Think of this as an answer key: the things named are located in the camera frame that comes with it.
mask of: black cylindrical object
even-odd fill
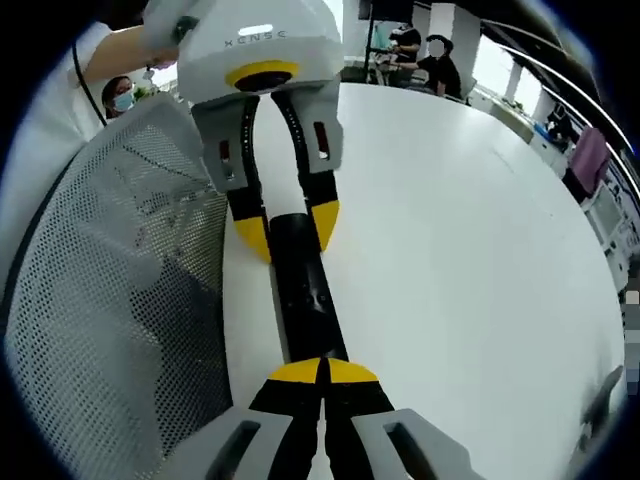
[[[348,360],[313,219],[303,213],[273,218],[269,247],[288,360]]]

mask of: office room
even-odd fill
[[[1,164],[4,430],[38,460],[8,478],[635,478],[616,8],[599,30],[564,0],[105,0],[45,24]]]

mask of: office desk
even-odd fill
[[[528,145],[464,105],[343,84],[339,117],[342,207],[323,261],[351,361],[487,480],[559,478],[589,395],[623,363],[616,291],[580,207]],[[304,211],[270,101],[254,134],[269,215]],[[231,389],[248,405],[283,357],[269,267],[230,219],[226,236]],[[310,478],[330,478],[322,455]]]

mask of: person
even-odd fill
[[[102,89],[102,106],[107,120],[118,118],[133,107],[135,102],[133,82],[126,75],[112,78]]]
[[[393,62],[397,64],[411,64],[418,59],[418,52],[422,45],[422,35],[413,27],[411,22],[403,24],[399,29],[393,30],[389,40],[395,42],[391,52],[396,55]],[[411,79],[411,72],[398,69],[389,75],[389,85],[401,87],[404,82]]]
[[[177,48],[148,45],[142,26],[113,32],[105,24],[94,23],[76,42],[85,82],[177,59]],[[0,184],[0,300],[20,243],[47,192],[102,127],[79,80],[69,49],[41,84],[9,149]]]
[[[429,74],[427,86],[433,92],[442,97],[448,95],[462,100],[460,92],[460,74],[450,54],[453,50],[453,42],[442,35],[429,35],[427,37],[429,56],[419,62],[398,63],[392,65],[405,70],[426,70]]]

